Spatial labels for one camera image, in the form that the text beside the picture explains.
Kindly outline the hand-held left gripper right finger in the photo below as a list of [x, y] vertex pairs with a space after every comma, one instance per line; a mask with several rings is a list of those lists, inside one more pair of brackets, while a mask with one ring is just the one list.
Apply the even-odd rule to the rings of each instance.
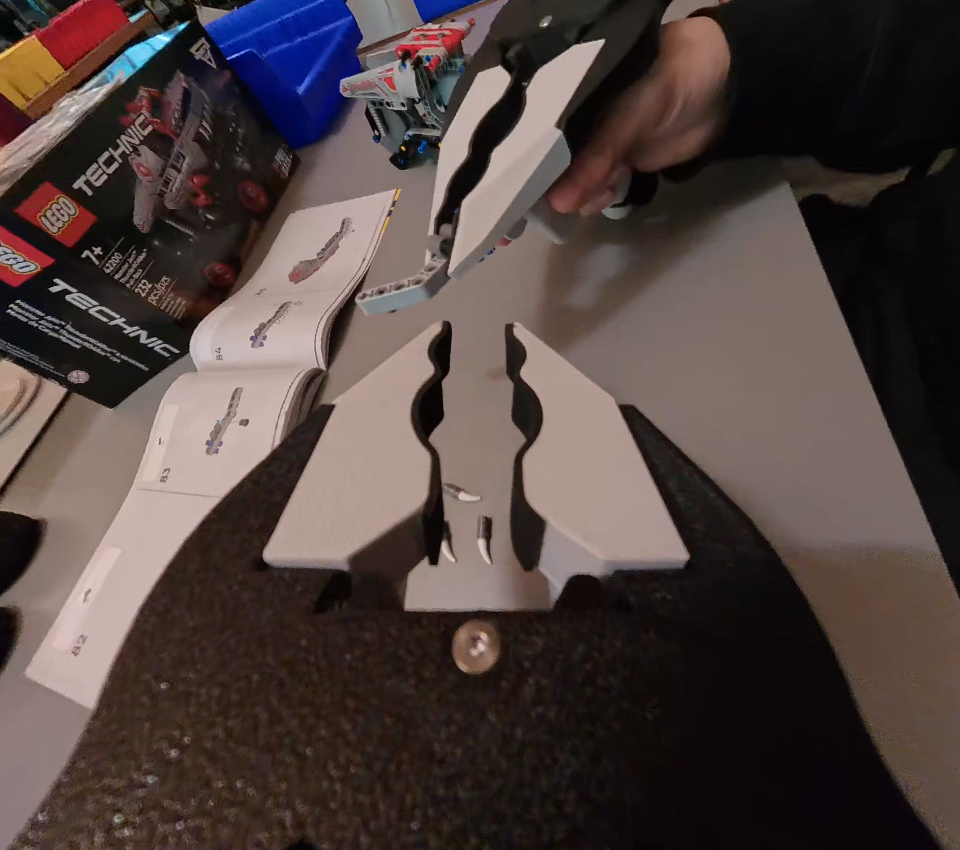
[[555, 606], [578, 576], [683, 568], [690, 553], [641, 451], [637, 416], [521, 323], [505, 327], [512, 465], [510, 542]]

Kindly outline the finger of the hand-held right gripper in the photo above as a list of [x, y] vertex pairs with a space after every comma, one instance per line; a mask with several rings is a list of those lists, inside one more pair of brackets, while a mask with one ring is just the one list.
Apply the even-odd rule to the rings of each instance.
[[494, 150], [522, 114], [526, 77], [495, 65], [470, 66], [454, 93], [444, 129], [427, 231], [433, 257], [451, 257], [463, 202], [488, 170]]
[[448, 274], [462, 279], [525, 219], [570, 165], [563, 113], [604, 40], [578, 43], [541, 67], [525, 87], [517, 123], [492, 150], [483, 176], [460, 199]]

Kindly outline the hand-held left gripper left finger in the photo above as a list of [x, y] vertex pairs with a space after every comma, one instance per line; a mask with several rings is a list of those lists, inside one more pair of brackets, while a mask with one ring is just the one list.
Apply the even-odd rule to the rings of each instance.
[[411, 572], [435, 566], [447, 519], [431, 436], [445, 417], [452, 328], [430, 324], [320, 408], [318, 438], [262, 551], [316, 610], [402, 611]]

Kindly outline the grey bent brick beam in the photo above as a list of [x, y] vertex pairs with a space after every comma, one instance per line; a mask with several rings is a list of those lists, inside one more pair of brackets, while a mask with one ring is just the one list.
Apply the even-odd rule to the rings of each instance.
[[355, 303], [368, 316], [393, 313], [435, 297], [450, 281], [454, 226], [442, 224], [427, 239], [426, 257], [413, 276], [365, 289]]

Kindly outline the person's right forearm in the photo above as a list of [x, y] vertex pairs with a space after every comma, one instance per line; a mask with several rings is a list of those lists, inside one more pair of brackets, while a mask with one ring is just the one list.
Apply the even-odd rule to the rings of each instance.
[[890, 173], [957, 149], [959, 0], [738, 0], [716, 160]]

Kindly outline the grey desk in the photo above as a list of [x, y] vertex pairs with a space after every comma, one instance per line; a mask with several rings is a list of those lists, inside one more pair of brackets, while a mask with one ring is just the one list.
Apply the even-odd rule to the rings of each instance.
[[[821, 616], [870, 732], [942, 844], [958, 848], [958, 596], [789, 187], [721, 164], [665, 187], [653, 218], [528, 232], [430, 304], [355, 316], [330, 398], [433, 319], [453, 322], [438, 431], [451, 477], [509, 480], [503, 327], [519, 319], [634, 403], [764, 531]], [[115, 410], [70, 397], [4, 503], [49, 520], [14, 589], [20, 643], [2, 675], [2, 848], [28, 822], [90, 710], [24, 675], [135, 478], [167, 369]]]

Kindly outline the person's right hand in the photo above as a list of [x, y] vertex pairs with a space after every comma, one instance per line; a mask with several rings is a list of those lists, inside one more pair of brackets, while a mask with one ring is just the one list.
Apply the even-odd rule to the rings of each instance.
[[654, 64], [603, 114], [579, 154], [546, 194], [560, 214], [610, 205], [631, 174], [696, 160], [723, 120], [732, 55], [719, 23], [692, 16], [661, 28]]

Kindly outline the red white toy truck model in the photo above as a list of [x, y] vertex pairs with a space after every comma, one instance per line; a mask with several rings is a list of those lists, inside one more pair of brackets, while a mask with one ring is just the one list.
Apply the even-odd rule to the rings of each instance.
[[386, 148], [401, 171], [436, 161], [453, 91], [470, 62], [464, 40], [473, 16], [428, 23], [409, 31], [384, 62], [345, 77], [339, 89], [361, 101], [375, 144]]

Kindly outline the open instruction booklet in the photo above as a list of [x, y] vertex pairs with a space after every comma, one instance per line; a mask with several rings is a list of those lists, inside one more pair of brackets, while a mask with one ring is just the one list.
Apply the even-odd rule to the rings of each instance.
[[204, 318], [195, 370], [158, 408], [143, 458], [25, 675], [93, 708], [144, 601], [180, 547], [310, 412], [330, 334], [401, 195], [292, 213], [246, 283]]

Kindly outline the black toy set box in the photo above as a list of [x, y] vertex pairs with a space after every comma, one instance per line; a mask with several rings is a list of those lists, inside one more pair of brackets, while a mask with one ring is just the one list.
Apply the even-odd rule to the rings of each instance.
[[298, 157], [198, 23], [1, 193], [1, 356], [113, 408], [184, 358]]

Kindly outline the person's dark clothed body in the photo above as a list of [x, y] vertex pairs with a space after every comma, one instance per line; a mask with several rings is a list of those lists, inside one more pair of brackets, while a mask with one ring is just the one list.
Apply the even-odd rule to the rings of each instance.
[[959, 586], [959, 167], [866, 207], [811, 195], [809, 235], [954, 586]]

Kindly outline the black rounded object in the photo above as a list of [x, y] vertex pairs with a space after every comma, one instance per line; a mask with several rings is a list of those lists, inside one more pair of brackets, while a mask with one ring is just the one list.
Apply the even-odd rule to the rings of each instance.
[[[30, 567], [43, 541], [45, 521], [1, 511], [1, 597]], [[12, 606], [1, 606], [1, 669], [3, 670], [18, 641], [19, 613]]]

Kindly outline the red storage bin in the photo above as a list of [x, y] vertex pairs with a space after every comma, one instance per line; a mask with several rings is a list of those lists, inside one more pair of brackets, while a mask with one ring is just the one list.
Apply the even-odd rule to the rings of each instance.
[[80, 0], [33, 36], [57, 64], [68, 70], [129, 23], [115, 0]]

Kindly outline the clear plastic bag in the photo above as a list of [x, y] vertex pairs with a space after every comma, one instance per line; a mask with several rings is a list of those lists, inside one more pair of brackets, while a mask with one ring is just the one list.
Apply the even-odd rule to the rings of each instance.
[[50, 112], [2, 146], [1, 193], [5, 194], [54, 147], [65, 141], [82, 120], [125, 81], [124, 76], [98, 75], [86, 85], [68, 92]]

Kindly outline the yellow storage bin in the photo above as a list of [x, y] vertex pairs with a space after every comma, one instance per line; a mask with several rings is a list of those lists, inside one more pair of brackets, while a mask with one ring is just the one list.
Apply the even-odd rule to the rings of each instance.
[[64, 68], [35, 36], [1, 52], [1, 93], [21, 112], [64, 75]]

